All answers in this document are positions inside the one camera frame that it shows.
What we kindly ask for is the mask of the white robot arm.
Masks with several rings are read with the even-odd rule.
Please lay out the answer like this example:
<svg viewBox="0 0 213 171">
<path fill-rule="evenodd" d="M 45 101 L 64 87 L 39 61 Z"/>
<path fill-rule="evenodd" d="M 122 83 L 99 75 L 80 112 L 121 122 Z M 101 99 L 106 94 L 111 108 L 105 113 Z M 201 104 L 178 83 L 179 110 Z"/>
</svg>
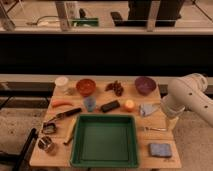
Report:
<svg viewBox="0 0 213 171">
<path fill-rule="evenodd" d="M 213 127 L 213 100 L 205 94 L 207 86 L 207 78 L 199 73 L 172 79 L 161 99 L 162 111 L 174 119 L 188 108 Z"/>
</svg>

